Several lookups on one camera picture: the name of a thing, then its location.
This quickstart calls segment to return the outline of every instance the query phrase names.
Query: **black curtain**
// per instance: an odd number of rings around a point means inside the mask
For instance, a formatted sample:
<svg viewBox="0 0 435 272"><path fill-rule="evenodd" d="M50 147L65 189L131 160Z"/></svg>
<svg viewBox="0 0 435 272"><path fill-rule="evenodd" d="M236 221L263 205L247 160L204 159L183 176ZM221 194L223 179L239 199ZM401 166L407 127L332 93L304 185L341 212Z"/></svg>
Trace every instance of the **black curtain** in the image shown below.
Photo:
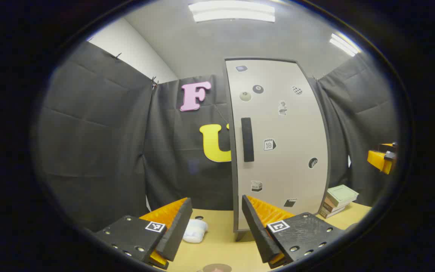
<svg viewBox="0 0 435 272"><path fill-rule="evenodd" d="M180 111L182 85L209 81L201 107ZM147 198L156 209L180 198L192 199L192 207L207 210L233 209L230 162L213 162L204 155L203 125L219 124L219 148L230 150L228 108L223 81L197 76L159 84L152 94L145 136L144 160Z"/></svg>
<svg viewBox="0 0 435 272"><path fill-rule="evenodd" d="M145 205L142 164L151 81L85 42L50 80L36 164L69 218L97 231Z"/></svg>
<svg viewBox="0 0 435 272"><path fill-rule="evenodd" d="M360 194L356 203L368 206L378 200L393 178L393 174L384 174L367 162L368 150L397 141L401 131L393 100L397 86L392 86L384 75L374 60L359 53L315 84L330 113L327 122L332 131L335 172L330 186L345 184ZM347 159L342 147L346 147L352 161L344 175Z"/></svg>

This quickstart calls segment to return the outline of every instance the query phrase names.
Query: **ceiling light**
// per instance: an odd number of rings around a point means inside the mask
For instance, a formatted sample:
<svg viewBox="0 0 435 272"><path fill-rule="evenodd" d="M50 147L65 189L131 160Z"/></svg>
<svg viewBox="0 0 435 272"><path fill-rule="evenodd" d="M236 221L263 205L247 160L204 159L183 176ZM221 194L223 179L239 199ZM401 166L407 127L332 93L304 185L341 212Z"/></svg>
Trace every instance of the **ceiling light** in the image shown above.
<svg viewBox="0 0 435 272"><path fill-rule="evenodd" d="M348 48L350 51L352 51L354 54L357 54L359 50L354 48L350 43L343 40L343 38L338 37L337 35L332 33L332 39L336 40L337 42L341 43L343 46Z"/></svg>
<svg viewBox="0 0 435 272"><path fill-rule="evenodd" d="M207 1L189 5L196 22L221 19L251 19L275 22L275 8L244 1Z"/></svg>
<svg viewBox="0 0 435 272"><path fill-rule="evenodd" d="M355 56L355 53L353 53L352 51L350 51L350 49L348 49L345 45L342 45L340 42L338 42L337 40L334 40L333 38L330 39L330 43L332 43L333 45L335 45L336 47L340 48L341 50L345 51L345 53L349 54L350 56Z"/></svg>

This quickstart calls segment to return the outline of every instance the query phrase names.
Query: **black door handle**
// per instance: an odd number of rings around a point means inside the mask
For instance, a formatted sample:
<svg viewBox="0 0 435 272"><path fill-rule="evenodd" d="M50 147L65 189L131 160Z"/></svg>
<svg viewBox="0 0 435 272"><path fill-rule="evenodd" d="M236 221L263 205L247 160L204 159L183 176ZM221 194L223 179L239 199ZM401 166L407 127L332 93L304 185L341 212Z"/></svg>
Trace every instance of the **black door handle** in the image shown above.
<svg viewBox="0 0 435 272"><path fill-rule="evenodd" d="M243 131L243 153L245 162L254 162L253 131L251 118L241 118L241 130Z"/></svg>

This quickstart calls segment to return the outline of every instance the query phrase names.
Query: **white cloth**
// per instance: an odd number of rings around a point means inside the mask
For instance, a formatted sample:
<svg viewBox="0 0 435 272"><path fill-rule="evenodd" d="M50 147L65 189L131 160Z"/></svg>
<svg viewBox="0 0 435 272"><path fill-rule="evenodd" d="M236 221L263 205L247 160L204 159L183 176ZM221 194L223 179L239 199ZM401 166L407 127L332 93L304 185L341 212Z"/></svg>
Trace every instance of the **white cloth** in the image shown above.
<svg viewBox="0 0 435 272"><path fill-rule="evenodd" d="M182 239L188 243L200 243L207 232L207 223L199 219L190 219Z"/></svg>

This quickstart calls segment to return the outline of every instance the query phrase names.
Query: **stack of books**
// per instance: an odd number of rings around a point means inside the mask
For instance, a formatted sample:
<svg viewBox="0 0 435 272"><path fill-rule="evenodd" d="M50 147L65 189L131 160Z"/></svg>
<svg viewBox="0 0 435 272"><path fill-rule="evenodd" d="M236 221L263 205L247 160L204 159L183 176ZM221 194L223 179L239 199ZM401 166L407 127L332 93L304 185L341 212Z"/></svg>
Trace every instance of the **stack of books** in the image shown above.
<svg viewBox="0 0 435 272"><path fill-rule="evenodd" d="M359 193L345 185L329 188L319 213L324 218L336 215L344 210L350 202L357 200L358 195Z"/></svg>

